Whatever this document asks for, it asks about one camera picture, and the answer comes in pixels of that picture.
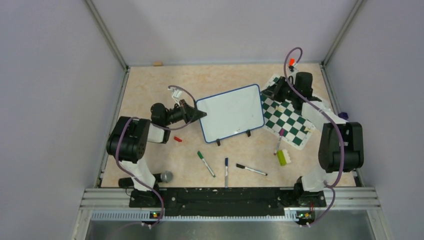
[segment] white wall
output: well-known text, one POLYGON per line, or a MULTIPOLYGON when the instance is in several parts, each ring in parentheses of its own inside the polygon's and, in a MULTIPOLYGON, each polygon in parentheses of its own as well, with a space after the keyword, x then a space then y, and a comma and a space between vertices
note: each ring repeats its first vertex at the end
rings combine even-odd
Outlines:
POLYGON ((355 0, 94 0, 129 65, 322 61, 355 0))
POLYGON ((395 239, 423 239, 424 1, 367 1, 328 66, 395 239))
POLYGON ((69 239, 123 71, 82 0, 0 2, 0 239, 69 239))

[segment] blue marker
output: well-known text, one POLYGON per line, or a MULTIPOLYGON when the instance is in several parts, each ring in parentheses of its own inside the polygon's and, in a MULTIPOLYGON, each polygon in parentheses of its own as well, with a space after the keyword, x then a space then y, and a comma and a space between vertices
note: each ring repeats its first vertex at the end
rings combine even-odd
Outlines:
POLYGON ((228 188, 228 157, 225 158, 225 187, 228 188))

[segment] green and white chessboard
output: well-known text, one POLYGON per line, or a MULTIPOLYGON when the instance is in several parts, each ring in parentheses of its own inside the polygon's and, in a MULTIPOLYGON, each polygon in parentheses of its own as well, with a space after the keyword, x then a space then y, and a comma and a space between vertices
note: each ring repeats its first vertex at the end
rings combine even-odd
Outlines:
MULTIPOLYGON (((265 87, 272 86, 279 77, 279 75, 273 75, 265 84, 265 87)), ((279 132, 283 128, 282 139, 296 149, 302 150, 311 137, 315 126, 295 113, 293 105, 288 101, 277 102, 262 94, 260 100, 262 101, 263 118, 265 120, 263 127, 276 136, 280 136, 279 132)))

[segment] beige table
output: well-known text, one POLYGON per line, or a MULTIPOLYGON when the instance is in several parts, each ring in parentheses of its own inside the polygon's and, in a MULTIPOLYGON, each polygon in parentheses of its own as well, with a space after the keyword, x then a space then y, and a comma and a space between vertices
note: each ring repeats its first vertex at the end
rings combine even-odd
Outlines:
MULTIPOLYGON (((320 67, 316 63, 297 66, 299 71, 313 75, 313 91, 329 101, 320 67)), ((150 119, 150 107, 163 103, 167 108, 174 106, 168 85, 178 85, 187 89, 196 99, 208 97, 250 84, 262 86, 273 74, 283 74, 282 64, 249 65, 193 65, 132 67, 125 89, 120 116, 150 119)), ((192 106, 190 97, 184 99, 192 106)), ((178 122, 170 127, 181 126, 178 122)), ((200 122, 186 128, 172 131, 167 144, 148 143, 144 158, 152 173, 165 170, 174 174, 166 187, 224 187, 224 159, 229 158, 229 187, 292 187, 299 176, 308 173, 318 165, 318 148, 321 133, 315 130, 303 150, 297 150, 282 142, 292 163, 280 166, 273 155, 278 137, 259 128, 251 132, 251 137, 239 134, 216 143, 206 143, 200 122), (174 140, 178 136, 183 142, 174 140), (201 151, 216 174, 212 177, 197 151, 201 151), (236 167, 236 163, 268 173, 263 176, 236 167)), ((109 156, 103 175, 102 187, 117 187, 118 179, 128 177, 116 166, 115 159, 109 156)), ((352 173, 344 173, 338 186, 355 186, 352 173)))

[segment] wire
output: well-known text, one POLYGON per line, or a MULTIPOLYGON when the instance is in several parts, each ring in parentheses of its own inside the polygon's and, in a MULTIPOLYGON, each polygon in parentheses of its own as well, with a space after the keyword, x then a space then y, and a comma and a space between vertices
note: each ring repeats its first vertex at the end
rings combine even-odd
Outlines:
POLYGON ((125 188, 125 194, 126 194, 128 197, 131 197, 131 195, 129 195, 129 194, 128 194, 128 192, 127 192, 127 190, 128 190, 128 189, 134 189, 134 188, 133 188, 133 187, 127 187, 127 188, 125 188))
POLYGON ((331 185, 327 185, 325 184, 326 187, 331 187, 334 188, 340 181, 340 178, 342 178, 342 172, 343 172, 343 168, 345 166, 345 143, 343 142, 343 137, 342 137, 342 133, 340 132, 339 127, 337 127, 337 124, 333 121, 333 119, 328 116, 322 109, 320 109, 319 107, 317 107, 315 104, 313 104, 312 102, 310 102, 308 99, 306 99, 306 97, 304 97, 300 92, 298 92, 296 90, 296 88, 293 86, 293 84, 290 83, 290 81, 288 81, 288 77, 287 77, 287 70, 286 70, 286 66, 287 66, 287 60, 290 57, 290 54, 292 54, 295 50, 300 50, 300 56, 297 59, 296 63, 298 63, 303 55, 303 50, 300 47, 295 47, 292 50, 290 50, 287 54, 287 56, 285 57, 284 60, 284 77, 286 79, 286 82, 288 83, 288 85, 290 86, 291 90, 293 90, 294 93, 296 93, 302 100, 304 100, 306 103, 308 103, 309 105, 311 105, 314 109, 316 109, 318 112, 320 112, 326 119, 328 119, 330 121, 330 123, 334 126, 335 132, 337 133, 338 136, 338 141, 339 141, 339 146, 340 146, 340 167, 338 168, 338 175, 337 178, 335 179, 334 183, 331 185))
POLYGON ((292 50, 290 50, 287 54, 287 56, 285 57, 284 60, 284 77, 286 79, 286 82, 288 83, 288 86, 291 88, 291 90, 293 90, 294 93, 296 93, 302 100, 304 100, 306 103, 308 103, 309 105, 311 105, 314 109, 316 109, 318 112, 320 112, 326 119, 328 119, 330 121, 330 123, 334 126, 335 132, 337 133, 338 136, 338 141, 339 141, 339 146, 340 146, 340 167, 338 168, 338 175, 337 178, 335 179, 334 183, 331 185, 328 185, 327 182, 324 181, 324 185, 326 188, 329 188, 332 191, 332 199, 331 199, 331 203, 328 205, 328 207, 324 210, 324 212, 315 219, 314 222, 308 224, 309 227, 315 225, 317 222, 319 222, 330 210, 330 208, 333 206, 334 201, 336 200, 336 192, 334 191, 334 187, 340 182, 340 179, 342 178, 342 172, 343 172, 343 168, 345 166, 345 144, 343 142, 343 137, 342 137, 342 133, 340 132, 339 127, 337 126, 337 124, 333 121, 333 119, 328 116, 322 109, 320 109, 319 107, 317 107, 315 104, 313 104, 312 102, 310 102, 308 99, 306 99, 306 97, 304 97, 300 92, 298 92, 296 90, 296 88, 293 86, 292 83, 290 83, 289 78, 287 77, 287 60, 289 59, 290 55, 296 51, 299 50, 300 51, 300 55, 299 58, 297 59, 296 63, 298 63, 301 58, 302 55, 304 53, 304 51, 302 50, 302 48, 300 47, 295 47, 292 50))
MULTIPOLYGON (((140 179, 138 179, 134 174, 132 174, 131 172, 129 172, 125 168, 123 168, 121 166, 120 162, 119 162, 119 151, 120 151, 120 148, 121 148, 121 143, 122 143, 122 140, 124 139, 124 135, 125 135, 125 132, 127 131, 128 126, 130 125, 130 123, 133 120, 138 120, 138 118, 137 117, 130 117, 128 119, 128 121, 126 121, 126 123, 125 123, 125 125, 123 127, 123 130, 122 130, 122 133, 119 136, 118 144, 116 146, 115 162, 116 162, 116 165, 118 166, 119 169, 121 169, 126 174, 130 175, 135 181, 137 181, 137 183, 141 184, 142 186, 144 186, 147 189, 149 189, 150 191, 152 191, 159 198, 159 200, 160 200, 160 214, 159 214, 159 217, 157 218, 157 220, 153 224, 148 225, 149 228, 153 228, 154 226, 156 226, 156 225, 159 224, 159 222, 161 221, 162 217, 164 216, 164 209, 165 209, 164 200, 162 199, 161 195, 156 190, 154 190, 152 187, 150 187, 149 185, 145 184, 140 179)), ((128 226, 134 225, 134 224, 140 224, 140 223, 139 222, 131 222, 131 223, 125 224, 124 226, 122 226, 122 227, 118 228, 117 230, 115 230, 114 232, 112 232, 112 234, 110 234, 107 239, 109 239, 111 236, 113 236, 117 232, 121 231, 122 229, 124 229, 124 228, 126 228, 128 226)))
POLYGON ((313 212, 314 211, 314 201, 310 201, 310 206, 309 206, 309 212, 313 212))
MULTIPOLYGON (((179 90, 185 92, 186 94, 188 94, 190 96, 190 98, 193 100, 194 108, 195 109, 198 108, 198 106, 196 104, 195 97, 189 91, 185 90, 184 88, 182 88, 180 86, 176 86, 176 85, 169 85, 168 86, 168 89, 170 89, 170 88, 176 88, 176 89, 179 89, 179 90)), ((152 123, 152 125, 155 126, 155 127, 157 127, 157 128, 163 129, 163 130, 175 131, 175 130, 180 130, 180 129, 183 129, 183 128, 187 127, 189 124, 192 123, 192 120, 193 120, 194 117, 195 116, 193 115, 191 117, 190 121, 188 121, 186 124, 184 124, 182 126, 179 126, 179 127, 176 127, 176 128, 169 128, 169 127, 165 127, 165 126, 159 126, 159 125, 156 125, 156 124, 153 124, 153 123, 152 123)))

